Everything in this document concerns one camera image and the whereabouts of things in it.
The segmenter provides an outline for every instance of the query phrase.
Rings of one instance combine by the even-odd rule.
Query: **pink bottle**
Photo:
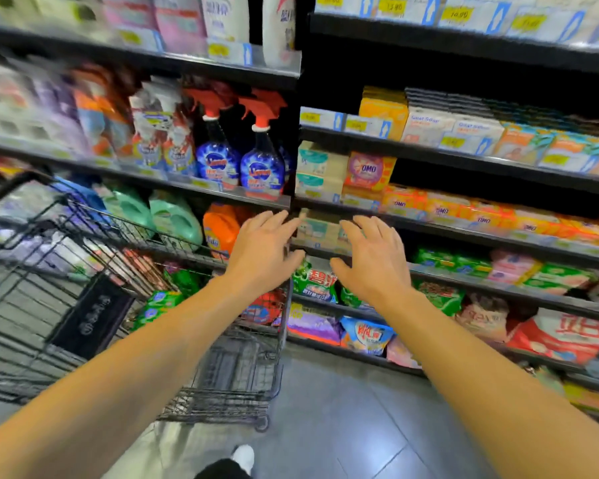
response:
[[[102,0],[104,13],[113,27],[157,30],[151,0]]]
[[[200,0],[153,0],[167,52],[197,55],[206,51]]]

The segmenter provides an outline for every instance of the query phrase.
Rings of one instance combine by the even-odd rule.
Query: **shoe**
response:
[[[231,459],[237,462],[245,473],[251,475],[253,465],[256,463],[256,452],[250,445],[240,445],[233,452]]]

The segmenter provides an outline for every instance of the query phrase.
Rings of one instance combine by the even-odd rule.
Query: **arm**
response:
[[[0,479],[99,478],[193,377],[202,355],[304,252],[284,258],[299,220],[242,226],[230,264],[181,305],[58,381],[0,426]]]
[[[599,479],[599,424],[471,335],[411,287],[399,234],[376,217],[342,222],[352,268],[331,266],[422,363],[502,479]]]

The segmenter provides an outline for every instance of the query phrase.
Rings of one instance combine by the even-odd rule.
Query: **gray floor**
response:
[[[284,355],[266,433],[156,423],[105,478],[189,479],[240,443],[257,479],[497,478],[428,381],[293,344]]]

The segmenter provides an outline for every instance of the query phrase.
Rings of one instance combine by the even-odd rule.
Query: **pants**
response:
[[[234,460],[220,459],[205,467],[195,479],[251,479],[251,476]]]

